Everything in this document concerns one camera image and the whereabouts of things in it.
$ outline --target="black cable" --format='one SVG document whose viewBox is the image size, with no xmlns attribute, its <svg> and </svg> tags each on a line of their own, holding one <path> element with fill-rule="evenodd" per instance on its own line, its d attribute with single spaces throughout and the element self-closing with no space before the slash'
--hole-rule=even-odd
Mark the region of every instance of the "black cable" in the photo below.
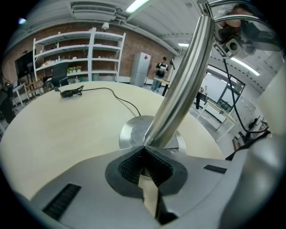
<svg viewBox="0 0 286 229">
<path fill-rule="evenodd" d="M 239 122 L 240 122 L 242 128 L 244 129 L 245 132 L 250 133 L 250 134 L 263 133 L 263 132 L 267 131 L 268 127 L 266 127 L 266 128 L 265 128 L 264 130 L 262 130 L 262 131 L 248 131 L 248 130 L 244 127 L 244 125 L 242 124 L 242 121 L 241 121 L 241 119 L 240 119 L 240 115 L 238 114 L 238 111 L 237 111 L 237 108 L 236 108 L 236 100 L 235 100 L 235 98 L 234 98 L 234 93 L 233 93 L 232 84 L 231 84 L 231 77 L 230 77 L 229 72 L 228 72 L 227 62 L 226 62 L 225 59 L 223 59 L 223 62 L 224 62 L 225 69 L 226 69 L 226 71 L 227 71 L 228 82 L 229 82 L 229 85 L 230 85 L 230 88 L 231 88 L 233 108 L 234 108 L 234 110 L 235 110 L 235 112 L 236 112 L 237 118 L 238 118 L 238 120 L 239 120 Z"/>
<path fill-rule="evenodd" d="M 110 88 L 93 88 L 93 89 L 86 89 L 86 90 L 83 90 L 83 88 L 84 88 L 84 86 L 82 85 L 82 86 L 80 86 L 80 87 L 77 88 L 77 89 L 66 90 L 66 91 L 63 91 L 63 92 L 61 92 L 58 88 L 55 88 L 55 91 L 58 90 L 58 91 L 60 92 L 60 94 L 61 94 L 61 97 L 63 97 L 63 98 L 68 98 L 68 97 L 71 97 L 71 96 L 73 96 L 73 95 L 82 95 L 82 92 L 83 92 L 83 91 L 93 91 L 93 90 L 99 90 L 99 89 L 107 89 L 107 90 L 111 91 L 111 92 L 113 93 L 113 95 L 114 95 L 117 99 L 122 100 L 122 101 L 124 101 L 124 102 L 127 102 L 127 103 L 131 104 L 131 105 L 137 110 L 139 116 L 141 116 L 139 110 L 137 109 L 137 107 L 136 107 L 135 105 L 133 105 L 133 104 L 132 104 L 131 102 L 129 102 L 129 101 L 126 101 L 126 100 L 121 99 L 121 98 L 119 98 L 118 96 L 116 96 L 116 94 L 114 93 L 114 91 L 113 91 L 112 89 L 110 89 Z"/>
</svg>

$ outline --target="round table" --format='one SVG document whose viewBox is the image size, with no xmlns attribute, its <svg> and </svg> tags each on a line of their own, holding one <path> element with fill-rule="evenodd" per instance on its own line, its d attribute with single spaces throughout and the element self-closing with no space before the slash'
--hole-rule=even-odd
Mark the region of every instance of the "round table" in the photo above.
<svg viewBox="0 0 286 229">
<path fill-rule="evenodd" d="M 149 90 L 116 82 L 82 82 L 75 89 L 107 87 L 133 103 L 141 115 L 155 115 L 164 97 Z M 138 116 L 136 109 L 100 89 L 82 96 L 61 98 L 50 91 L 26 106 L 7 128 L 0 143 L 1 167 L 11 187 L 31 199 L 46 183 L 76 163 L 119 150 L 124 124 Z M 187 154 L 223 159 L 208 131 L 190 114 L 178 128 Z"/>
</svg>

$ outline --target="white refrigerator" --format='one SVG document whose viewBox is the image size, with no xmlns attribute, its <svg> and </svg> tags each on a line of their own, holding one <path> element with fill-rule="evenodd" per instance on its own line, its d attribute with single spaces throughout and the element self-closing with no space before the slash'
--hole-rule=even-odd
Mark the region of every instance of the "white refrigerator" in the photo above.
<svg viewBox="0 0 286 229">
<path fill-rule="evenodd" d="M 151 56 L 140 52 L 135 54 L 131 71 L 130 84 L 142 87 L 146 80 Z"/>
</svg>

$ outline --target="red brick wall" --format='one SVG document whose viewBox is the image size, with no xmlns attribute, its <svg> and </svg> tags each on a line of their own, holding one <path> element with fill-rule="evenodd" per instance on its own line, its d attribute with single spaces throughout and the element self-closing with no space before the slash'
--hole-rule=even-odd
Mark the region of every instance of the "red brick wall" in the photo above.
<svg viewBox="0 0 286 229">
<path fill-rule="evenodd" d="M 27 37 L 26 39 L 22 40 L 17 45 L 15 45 L 11 50 L 9 50 L 6 53 L 6 55 L 3 57 L 1 67 L 2 67 L 4 77 L 7 78 L 11 82 L 14 82 L 17 80 L 15 60 L 21 57 L 24 51 L 26 50 L 31 51 L 33 49 L 34 38 L 36 38 L 36 40 L 40 40 L 48 36 L 56 35 L 59 31 L 61 33 L 72 32 L 72 31 L 87 31 L 92 27 L 96 27 L 97 31 L 102 31 L 101 25 L 97 23 L 70 23 L 70 24 L 53 26 L 53 27 L 41 30 Z M 125 38 L 123 52 L 122 52 L 120 73 L 119 73 L 120 76 L 130 77 L 131 70 L 132 70 L 132 64 L 133 64 L 133 58 L 136 53 L 144 52 L 144 53 L 151 55 L 152 62 L 151 62 L 151 69 L 148 74 L 149 78 L 154 76 L 155 67 L 157 63 L 162 61 L 163 56 L 168 57 L 168 59 L 171 59 L 174 57 L 174 55 L 170 51 L 162 47 L 160 44 L 134 31 L 111 25 L 108 32 L 115 33 L 115 34 L 121 34 L 121 35 L 123 33 L 126 33 L 126 38 Z M 84 42 L 88 43 L 88 41 L 89 41 L 88 39 L 64 41 L 60 43 L 60 46 L 72 45 L 72 44 L 83 44 Z M 102 41 L 102 40 L 96 41 L 96 43 L 112 45 L 110 42 L 111 41 Z M 41 48 L 42 48 L 41 45 L 37 45 L 36 52 L 39 53 Z M 99 55 L 101 57 L 105 57 L 105 56 L 112 55 L 114 52 L 95 50 L 94 53 L 95 53 L 94 57 L 98 57 Z M 59 55 L 61 58 L 65 57 L 66 59 L 68 59 L 69 55 L 82 58 L 84 53 L 83 51 L 73 51 L 73 52 L 64 52 Z M 58 58 L 58 54 L 53 55 L 53 56 L 48 56 L 44 60 L 45 61 L 47 59 L 54 60 L 57 58 Z M 43 63 L 43 59 L 39 58 L 37 60 L 36 66 L 40 67 L 42 63 Z M 72 66 L 81 65 L 82 70 L 87 70 L 87 63 L 74 62 L 71 64 Z M 112 62 L 103 62 L 103 61 L 101 61 L 100 63 L 98 61 L 93 62 L 93 69 L 113 69 L 113 68 L 114 68 L 114 63 Z M 46 68 L 45 74 L 50 75 L 50 70 L 51 68 Z M 39 71 L 37 72 L 37 74 L 38 75 L 44 74 L 44 71 Z"/>
</svg>

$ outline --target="white shelving unit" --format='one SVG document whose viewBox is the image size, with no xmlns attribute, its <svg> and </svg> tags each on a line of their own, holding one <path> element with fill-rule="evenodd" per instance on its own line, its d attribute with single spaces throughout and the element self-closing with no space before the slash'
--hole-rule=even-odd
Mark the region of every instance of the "white shelving unit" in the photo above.
<svg viewBox="0 0 286 229">
<path fill-rule="evenodd" d="M 78 61 L 87 61 L 88 62 L 88 70 L 81 71 L 77 73 L 69 73 L 67 76 L 77 76 L 77 75 L 88 75 L 88 80 L 92 81 L 92 74 L 113 74 L 116 76 L 116 81 L 118 81 L 119 71 L 120 71 L 120 63 L 121 63 L 121 56 L 122 50 L 124 45 L 126 33 L 123 35 L 112 34 L 107 32 L 97 32 L 96 28 L 92 28 L 90 31 L 78 31 L 78 32 L 70 32 L 64 34 L 57 34 L 47 38 L 43 38 L 41 40 L 36 40 L 34 38 L 34 45 L 33 45 L 33 60 L 34 60 L 34 73 L 37 79 L 37 71 L 43 70 L 45 68 L 50 68 L 58 63 L 52 63 L 49 65 L 44 65 L 39 68 L 36 68 L 36 60 L 38 57 L 47 57 L 54 54 L 63 53 L 66 51 L 76 51 L 76 50 L 88 50 L 88 57 L 87 58 L 79 58 L 79 59 L 65 59 L 62 60 L 61 63 L 64 62 L 78 62 Z M 72 39 L 89 39 L 89 44 L 80 44 L 80 45 L 70 45 L 59 47 L 55 49 L 51 49 L 45 52 L 41 52 L 39 54 L 35 54 L 36 45 L 50 45 L 53 43 L 72 40 Z M 104 45 L 104 44 L 96 44 L 96 40 L 112 40 L 117 42 L 117 46 L 111 45 Z M 105 51 L 114 51 L 116 59 L 109 59 L 109 58 L 93 58 L 93 53 L 96 50 L 105 50 Z M 114 62 L 114 70 L 93 70 L 93 61 L 109 61 Z"/>
</svg>

